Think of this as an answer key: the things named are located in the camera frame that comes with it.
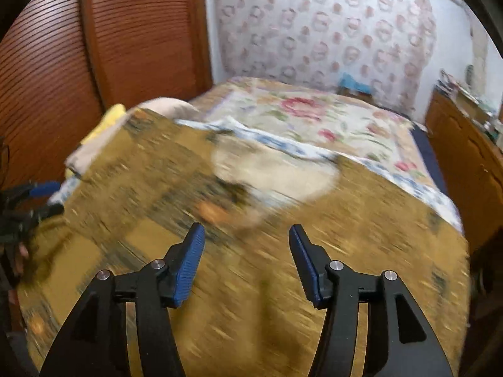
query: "metal screw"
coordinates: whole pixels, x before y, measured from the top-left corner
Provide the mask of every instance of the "metal screw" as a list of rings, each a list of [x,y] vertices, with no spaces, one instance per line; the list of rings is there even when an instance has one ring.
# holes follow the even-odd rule
[[[396,274],[396,272],[393,272],[393,271],[386,271],[386,272],[384,272],[384,276],[389,281],[396,281],[396,279],[398,278],[398,275]]]
[[[160,268],[164,268],[165,264],[166,263],[164,262],[164,259],[155,259],[154,261],[152,261],[152,263],[150,265],[154,269],[160,269]]]
[[[110,271],[103,269],[102,271],[99,271],[96,274],[96,278],[98,278],[100,281],[104,281],[105,279],[108,279],[110,277]]]
[[[332,268],[334,271],[340,271],[342,268],[344,268],[344,264],[341,261],[332,261],[330,263],[330,268]]]

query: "floral blanket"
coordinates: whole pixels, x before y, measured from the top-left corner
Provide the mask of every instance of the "floral blanket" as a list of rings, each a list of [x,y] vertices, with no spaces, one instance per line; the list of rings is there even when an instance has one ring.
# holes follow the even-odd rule
[[[256,78],[234,78],[207,122],[233,117],[249,128],[381,163],[436,188],[410,134],[412,122],[358,99]]]

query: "white curtain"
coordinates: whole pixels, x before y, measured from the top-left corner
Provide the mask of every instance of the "white curtain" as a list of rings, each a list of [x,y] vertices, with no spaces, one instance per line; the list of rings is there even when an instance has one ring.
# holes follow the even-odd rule
[[[436,42],[429,0],[216,0],[223,64],[334,91],[344,72],[411,114]]]

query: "patterned curtain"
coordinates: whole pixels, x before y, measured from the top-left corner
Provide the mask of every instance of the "patterned curtain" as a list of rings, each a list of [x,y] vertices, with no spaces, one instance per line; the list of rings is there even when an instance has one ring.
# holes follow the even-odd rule
[[[232,75],[336,90],[343,73],[376,102],[414,110],[436,42],[429,0],[216,0]]]

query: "wooden dresser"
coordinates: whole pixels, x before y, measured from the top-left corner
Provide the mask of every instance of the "wooden dresser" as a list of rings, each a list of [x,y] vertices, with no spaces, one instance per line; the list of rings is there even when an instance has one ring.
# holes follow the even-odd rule
[[[426,126],[471,254],[503,226],[503,155],[437,90]]]

